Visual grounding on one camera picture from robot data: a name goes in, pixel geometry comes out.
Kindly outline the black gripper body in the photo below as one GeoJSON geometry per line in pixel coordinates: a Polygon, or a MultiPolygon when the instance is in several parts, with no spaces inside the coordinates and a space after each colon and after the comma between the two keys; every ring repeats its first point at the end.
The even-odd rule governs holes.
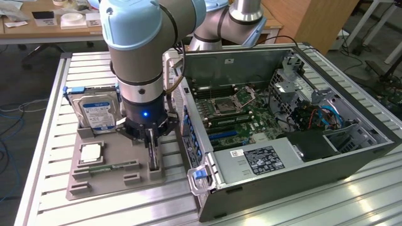
{"type": "Polygon", "coordinates": [[[164,96],[147,103],[135,103],[121,97],[125,109],[125,123],[136,129],[156,128],[167,119],[164,96]]]}

